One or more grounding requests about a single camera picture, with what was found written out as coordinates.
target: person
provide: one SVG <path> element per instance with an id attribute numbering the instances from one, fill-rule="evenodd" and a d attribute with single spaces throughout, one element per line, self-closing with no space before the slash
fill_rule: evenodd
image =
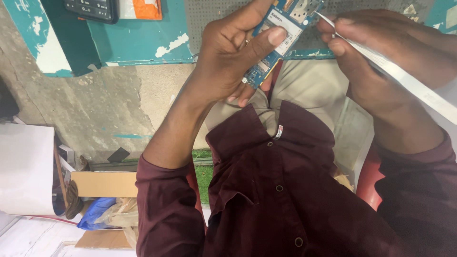
<path id="1" fill-rule="evenodd" d="M 448 134 L 330 25 L 317 24 L 336 61 L 285 62 L 270 101 L 241 82 L 286 37 L 272 27 L 246 43 L 270 4 L 254 0 L 206 26 L 197 65 L 138 163 L 137 255 L 455 256 L 457 164 Z M 457 81 L 453 35 L 386 10 L 332 20 L 341 36 L 432 89 Z M 377 212 L 332 178 L 332 130 L 348 84 L 374 119 L 385 175 L 375 185 Z M 214 162 L 207 231 L 186 180 L 205 119 Z"/>

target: shirt cuff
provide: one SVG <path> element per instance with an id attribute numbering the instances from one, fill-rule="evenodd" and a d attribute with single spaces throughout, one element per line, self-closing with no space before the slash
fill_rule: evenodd
<path id="1" fill-rule="evenodd" d="M 137 167 L 137 182 L 144 182 L 152 179 L 168 179 L 173 177 L 185 177 L 189 173 L 191 162 L 177 169 L 167 169 L 149 163 L 140 156 Z"/>
<path id="2" fill-rule="evenodd" d="M 435 163 L 442 161 L 453 161 L 455 162 L 455 153 L 452 149 L 451 138 L 449 134 L 443 130 L 444 140 L 437 147 L 427 150 L 425 152 L 417 154 L 400 154 L 389 151 L 380 145 L 376 144 L 377 153 L 381 158 L 391 159 L 396 162 L 402 162 L 405 164 L 417 164 L 417 163 Z"/>

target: blue plastic bag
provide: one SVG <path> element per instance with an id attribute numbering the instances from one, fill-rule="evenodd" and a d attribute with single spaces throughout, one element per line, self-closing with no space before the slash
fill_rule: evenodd
<path id="1" fill-rule="evenodd" d="M 113 226 L 106 225 L 105 223 L 96 223 L 98 219 L 109 207 L 116 203 L 115 197 L 100 197 L 96 199 L 87 209 L 81 221 L 76 225 L 84 230 L 101 230 L 105 228 L 113 228 Z"/>

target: pegboard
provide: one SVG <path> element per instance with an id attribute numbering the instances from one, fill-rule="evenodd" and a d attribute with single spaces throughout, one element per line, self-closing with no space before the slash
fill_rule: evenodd
<path id="1" fill-rule="evenodd" d="M 434 0 L 329 0 L 324 2 L 321 13 L 337 14 L 346 11 L 363 9 L 388 9 L 402 13 L 413 4 L 417 12 L 418 22 L 423 22 Z M 224 18 L 240 7 L 248 4 L 248 0 L 184 0 L 187 31 L 189 33 L 189 49 L 192 54 L 200 52 L 202 33 L 205 26 L 214 20 Z M 320 40 L 320 33 L 315 27 L 317 19 L 303 31 L 292 49 L 327 48 Z"/>

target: blue circuit board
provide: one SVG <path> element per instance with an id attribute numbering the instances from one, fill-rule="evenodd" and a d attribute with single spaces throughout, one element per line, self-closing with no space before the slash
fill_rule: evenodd
<path id="1" fill-rule="evenodd" d="M 270 74 L 278 61 L 291 50 L 303 30 L 317 16 L 314 11 L 319 11 L 323 3 L 322 0 L 275 1 L 263 20 L 255 27 L 252 36 L 255 37 L 273 26 L 283 26 L 287 30 L 287 37 L 273 52 L 246 71 L 243 82 L 255 89 L 262 85 L 263 80 Z"/>

